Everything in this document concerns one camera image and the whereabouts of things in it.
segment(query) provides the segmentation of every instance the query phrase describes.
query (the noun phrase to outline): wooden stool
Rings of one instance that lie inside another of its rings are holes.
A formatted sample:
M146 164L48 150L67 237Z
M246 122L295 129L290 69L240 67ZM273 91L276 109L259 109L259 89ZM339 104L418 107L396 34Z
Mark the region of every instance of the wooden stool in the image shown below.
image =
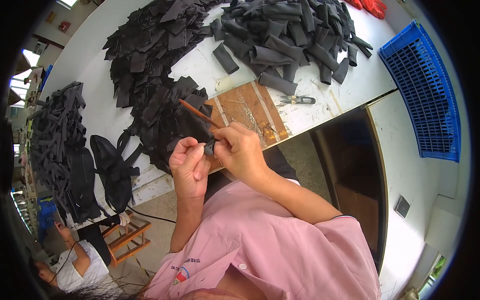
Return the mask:
M132 212L126 210L128 216L132 215ZM107 228L104 232L102 232L103 238L110 235L113 231L119 228L120 225L113 225ZM150 240L145 238L145 231L152 226L152 223L144 221L143 226L138 226L134 224L132 221L125 226L125 233L120 233L120 236L108 244L108 250L110 251L110 255L112 257L112 262L110 263L111 266L115 267L120 262L124 261L125 259L129 258L130 256L134 255L135 253L139 252L141 249L145 248L150 244ZM137 242L134 239L142 235L142 242ZM126 253L120 255L119 257L115 257L115 252L123 246L126 246L129 242L133 243L136 247L127 251Z

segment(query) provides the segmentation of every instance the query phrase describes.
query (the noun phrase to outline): woman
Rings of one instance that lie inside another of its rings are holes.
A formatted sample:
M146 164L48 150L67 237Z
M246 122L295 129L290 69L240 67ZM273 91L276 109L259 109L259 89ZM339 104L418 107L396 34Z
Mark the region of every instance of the woman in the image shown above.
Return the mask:
M256 133L231 123L215 138L215 156L238 180L221 189L212 185L204 144L192 137L179 141L169 161L177 223L146 298L380 297L355 218L301 187L278 149L276 158L266 151L267 164Z
M48 294L58 291L56 288L65 292L85 287L117 290L118 286L108 276L107 266L110 264L111 257L98 224L125 226L129 222L130 218L124 213L114 215L79 229L77 231L79 241L75 241L67 227L54 222L67 250L60 254L59 261L53 266L53 270L46 263L30 258L29 267L32 274Z

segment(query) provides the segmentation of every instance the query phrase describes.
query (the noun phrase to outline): concrete floor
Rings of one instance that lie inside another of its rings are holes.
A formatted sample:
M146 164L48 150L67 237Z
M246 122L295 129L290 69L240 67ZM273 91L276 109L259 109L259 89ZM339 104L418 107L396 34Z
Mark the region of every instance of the concrete floor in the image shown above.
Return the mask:
M308 132L291 138L278 147L288 163L296 170L300 184L330 202L322 166ZM145 214L175 220L177 216L175 192L161 195L136 206L135 209ZM119 283L130 283L127 286L128 290L141 288L149 279L146 272L152 276L160 268L161 259L170 249L170 237L175 224L152 218L145 219L152 223L152 227L146 234L152 243L141 250L136 257L128 258L117 267L109 267L111 275Z

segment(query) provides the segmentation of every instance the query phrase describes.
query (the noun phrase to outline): blue crate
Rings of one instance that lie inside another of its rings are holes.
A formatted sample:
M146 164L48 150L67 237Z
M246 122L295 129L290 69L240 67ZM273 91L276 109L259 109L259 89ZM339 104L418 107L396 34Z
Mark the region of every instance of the blue crate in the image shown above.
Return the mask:
M421 157L459 162L460 117L442 59L413 21L378 50L407 106Z

